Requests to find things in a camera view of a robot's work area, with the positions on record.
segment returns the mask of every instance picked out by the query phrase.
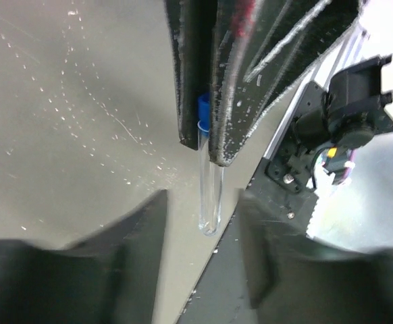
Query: test tube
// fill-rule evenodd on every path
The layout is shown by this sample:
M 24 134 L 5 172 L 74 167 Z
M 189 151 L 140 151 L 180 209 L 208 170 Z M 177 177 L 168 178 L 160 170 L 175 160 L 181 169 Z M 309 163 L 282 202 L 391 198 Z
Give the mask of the test tube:
M 221 222 L 221 195 L 224 168 L 210 162 L 209 156 L 209 95 L 199 98 L 198 146 L 200 166 L 199 229 L 214 236 Z

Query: screw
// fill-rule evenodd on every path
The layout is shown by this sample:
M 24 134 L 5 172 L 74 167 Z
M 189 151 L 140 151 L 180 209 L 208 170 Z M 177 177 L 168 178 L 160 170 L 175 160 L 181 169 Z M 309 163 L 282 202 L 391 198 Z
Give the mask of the screw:
M 289 173 L 284 175 L 284 182 L 286 184 L 291 184 L 293 181 L 294 181 L 294 177 L 292 175 L 290 175 Z

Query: wire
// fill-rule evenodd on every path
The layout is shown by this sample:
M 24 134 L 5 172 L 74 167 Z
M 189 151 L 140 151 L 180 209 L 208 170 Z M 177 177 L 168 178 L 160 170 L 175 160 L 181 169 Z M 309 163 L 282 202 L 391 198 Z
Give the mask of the wire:
M 311 162 L 311 178 L 312 178 L 312 186 L 313 189 L 316 190 L 317 189 L 317 179 L 315 179 L 315 164 L 317 163 L 317 160 L 319 158 L 319 156 L 327 149 L 330 149 L 331 147 L 323 147 L 321 149 L 319 149 L 316 153 L 315 156 L 312 158 L 312 162 Z

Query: scratched surface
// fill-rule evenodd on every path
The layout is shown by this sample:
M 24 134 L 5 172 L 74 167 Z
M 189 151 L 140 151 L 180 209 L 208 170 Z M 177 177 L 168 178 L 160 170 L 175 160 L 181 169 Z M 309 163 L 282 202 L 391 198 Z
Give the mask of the scratched surface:
M 277 122 L 227 170 L 223 225 Z M 198 176 L 162 1 L 0 0 L 0 238 L 60 248 L 171 189 L 155 311 L 171 324 L 216 244 L 197 229 Z

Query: blue test tube cap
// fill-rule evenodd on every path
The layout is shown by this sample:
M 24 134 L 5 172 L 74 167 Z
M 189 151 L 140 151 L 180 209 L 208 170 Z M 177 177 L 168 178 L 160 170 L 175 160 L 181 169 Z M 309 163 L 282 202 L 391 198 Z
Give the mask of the blue test tube cap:
M 198 118 L 198 128 L 208 136 L 210 130 L 210 92 L 206 92 L 198 98 Z

